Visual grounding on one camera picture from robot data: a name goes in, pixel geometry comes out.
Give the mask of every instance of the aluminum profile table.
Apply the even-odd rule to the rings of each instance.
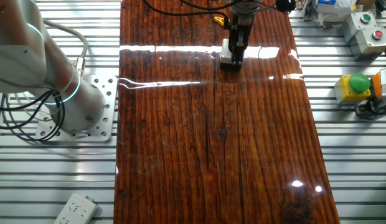
[[[118,76],[120,1],[37,4],[44,18],[87,37],[87,75]],[[386,12],[382,15],[377,23],[386,28]],[[337,30],[303,22],[301,12],[292,12],[290,21],[341,223],[386,224],[386,116],[359,120],[336,105],[332,89],[341,75],[375,75],[386,66],[386,59],[354,62]],[[50,27],[48,31],[71,60],[78,57],[82,43],[77,38]],[[25,112],[14,114],[19,121],[27,118]],[[89,195],[100,206],[92,223],[113,223],[116,125],[114,120],[111,142],[73,147],[32,146],[2,131],[0,223],[52,224],[73,193]],[[36,123],[29,124],[25,131],[35,133],[35,127]]]

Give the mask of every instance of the wooden board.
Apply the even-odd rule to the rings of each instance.
[[[240,72],[212,18],[121,3],[115,223],[339,223],[288,16],[255,16]]]

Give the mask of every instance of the black cable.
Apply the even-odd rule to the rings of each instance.
[[[33,102],[30,102],[26,105],[23,105],[23,106],[19,106],[19,107],[15,107],[15,108],[0,108],[0,111],[15,111],[15,110],[23,110],[24,108],[27,108],[29,106],[32,106],[36,103],[38,103],[40,100],[42,100],[44,97],[46,97],[47,95],[50,96],[50,94],[52,94],[52,92],[54,92],[55,90],[52,90],[52,91],[47,91],[45,92],[44,94],[42,94],[40,97],[38,97],[36,100],[34,100]]]
[[[27,125],[28,123],[30,123],[34,117],[36,116],[36,114],[39,112],[39,110],[41,109],[41,107],[44,105],[44,103],[46,102],[46,100],[50,97],[50,95],[54,92],[55,90],[51,91],[49,94],[46,94],[44,93],[43,95],[45,96],[45,98],[41,101],[41,103],[39,104],[39,106],[37,107],[37,109],[34,111],[34,113],[32,114],[32,116],[25,122],[21,123],[21,124],[17,124],[15,126],[0,126],[0,129],[3,129],[3,130],[11,130],[11,129],[16,129],[16,128],[21,128],[25,125]]]
[[[164,15],[167,15],[167,16],[197,16],[197,15],[208,15],[208,14],[218,14],[218,15],[221,15],[224,17],[225,19],[225,23],[224,23],[224,28],[227,29],[229,27],[229,17],[223,13],[223,12],[192,12],[192,13],[173,13],[173,12],[164,12],[164,11],[161,11],[159,9],[156,9],[155,7],[153,7],[152,5],[150,5],[147,0],[142,0],[151,10],[155,11],[155,12],[158,12],[158,13],[161,13],[161,14],[164,14]]]
[[[48,140],[52,139],[52,138],[58,133],[58,131],[60,130],[60,128],[62,127],[63,122],[64,122],[64,118],[65,118],[65,107],[64,107],[64,103],[62,103],[61,97],[60,97],[59,95],[56,95],[56,94],[58,94],[58,92],[57,92],[57,93],[56,93],[56,92],[53,92],[53,93],[52,93],[52,96],[53,96],[54,99],[55,99],[55,102],[56,102],[56,105],[57,105],[57,109],[59,109],[60,106],[62,107],[62,114],[63,114],[63,116],[62,116],[62,119],[60,119],[60,110],[59,110],[59,112],[57,113],[57,121],[56,121],[56,123],[55,123],[55,127],[53,128],[53,130],[52,130],[48,135],[46,135],[46,136],[44,136],[44,137],[42,137],[42,138],[39,138],[39,139],[35,139],[35,138],[32,138],[31,136],[29,136],[27,133],[25,133],[21,128],[19,128],[19,131],[20,131],[22,134],[26,135],[26,136],[28,137],[28,139],[27,139],[27,138],[24,138],[24,137],[21,136],[20,134],[17,134],[15,131],[13,131],[13,130],[11,129],[12,133],[13,133],[15,136],[17,136],[18,138],[20,138],[21,140],[24,140],[24,141],[45,142],[45,141],[48,141]],[[2,115],[3,115],[3,117],[4,117],[4,122],[5,122],[6,125],[9,127],[9,123],[8,123],[8,121],[6,120],[5,112],[4,112],[4,111],[2,111]],[[13,115],[12,115],[12,113],[11,113],[10,111],[9,111],[9,116],[10,116],[12,122],[13,122],[14,124],[16,124],[16,121],[14,120],[14,117],[13,117]]]
[[[265,7],[268,7],[267,4],[263,4],[262,2],[260,2],[260,4],[263,5],[263,6],[265,6]],[[275,5],[272,7],[272,9],[277,10],[277,11],[283,13],[284,15],[289,15],[289,14],[291,13],[291,11],[290,11],[290,12],[282,12],[282,11],[280,11],[279,9],[277,9],[277,8],[275,7]]]
[[[213,7],[213,8],[198,6],[198,5],[195,5],[195,4],[192,4],[192,3],[188,2],[186,0],[180,0],[180,1],[183,2],[184,4],[187,4],[188,6],[192,6],[192,7],[197,8],[197,9],[213,11],[213,10],[219,10],[219,9],[226,9],[226,8],[228,8],[230,6],[236,5],[239,2],[242,2],[243,0],[237,0],[237,1],[231,2],[229,4],[226,4],[226,5],[223,5],[223,6],[219,6],[219,7]]]

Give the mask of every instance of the emergency stop button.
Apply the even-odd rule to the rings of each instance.
[[[375,40],[380,40],[381,37],[382,37],[382,35],[383,35],[382,32],[379,31],[379,30],[374,31],[374,33],[372,34],[372,36],[373,36],[373,38],[374,38]]]

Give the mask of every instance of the metal bracket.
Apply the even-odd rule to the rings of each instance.
[[[118,86],[117,78],[114,76],[85,75],[84,79],[88,83],[95,85],[105,97],[105,110],[101,118],[91,128],[78,133],[70,133],[61,129],[58,134],[48,142],[107,142],[111,139]],[[37,138],[41,138],[47,133],[50,133],[54,126],[55,123],[53,121],[39,121],[36,133]]]
[[[314,5],[316,0],[307,0],[302,8],[304,21],[312,21],[312,12],[314,11]]]

